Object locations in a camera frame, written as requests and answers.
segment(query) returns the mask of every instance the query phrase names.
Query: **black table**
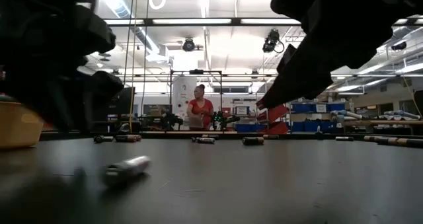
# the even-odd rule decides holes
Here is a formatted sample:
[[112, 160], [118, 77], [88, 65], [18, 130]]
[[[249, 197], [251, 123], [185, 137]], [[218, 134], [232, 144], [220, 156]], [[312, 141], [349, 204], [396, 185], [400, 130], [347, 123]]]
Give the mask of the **black table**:
[[[98, 173], [148, 155], [107, 190]], [[364, 142], [92, 139], [0, 153], [2, 223], [423, 223], [423, 150]]]

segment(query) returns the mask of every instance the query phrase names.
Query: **woman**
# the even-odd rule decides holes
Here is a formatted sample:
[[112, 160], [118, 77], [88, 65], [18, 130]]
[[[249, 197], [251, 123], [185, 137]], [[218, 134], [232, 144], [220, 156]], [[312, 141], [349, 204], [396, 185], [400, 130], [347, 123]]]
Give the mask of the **woman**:
[[190, 118], [190, 130], [206, 131], [210, 128], [213, 115], [213, 104], [204, 98], [204, 85], [198, 85], [194, 89], [194, 98], [188, 104], [186, 113]]

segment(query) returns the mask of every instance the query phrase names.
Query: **security camera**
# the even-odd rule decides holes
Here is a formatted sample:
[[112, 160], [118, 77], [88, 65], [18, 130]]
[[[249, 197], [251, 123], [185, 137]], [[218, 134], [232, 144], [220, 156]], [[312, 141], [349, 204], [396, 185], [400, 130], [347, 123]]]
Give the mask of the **security camera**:
[[192, 52], [196, 48], [196, 45], [194, 44], [194, 41], [191, 38], [185, 39], [185, 43], [182, 46], [182, 49], [185, 52]]

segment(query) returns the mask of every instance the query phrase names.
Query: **yellow bin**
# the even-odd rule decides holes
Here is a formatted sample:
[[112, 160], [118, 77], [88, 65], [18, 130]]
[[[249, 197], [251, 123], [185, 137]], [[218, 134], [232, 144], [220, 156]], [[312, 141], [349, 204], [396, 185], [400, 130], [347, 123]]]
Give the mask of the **yellow bin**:
[[0, 149], [30, 147], [40, 140], [43, 121], [18, 102], [0, 102]]

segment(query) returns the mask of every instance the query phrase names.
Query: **red shirt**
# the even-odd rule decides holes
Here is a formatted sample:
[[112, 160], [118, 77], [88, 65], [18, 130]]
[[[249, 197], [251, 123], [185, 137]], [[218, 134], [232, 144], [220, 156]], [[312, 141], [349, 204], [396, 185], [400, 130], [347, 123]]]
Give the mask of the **red shirt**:
[[210, 122], [212, 121], [212, 117], [210, 116], [210, 110], [213, 111], [213, 104], [212, 102], [210, 102], [210, 100], [208, 99], [204, 99], [204, 106], [203, 107], [199, 107], [197, 100], [193, 99], [190, 101], [190, 103], [192, 105], [192, 113], [193, 114], [201, 114], [204, 113], [204, 117], [203, 117], [203, 127], [204, 128], [208, 128]]

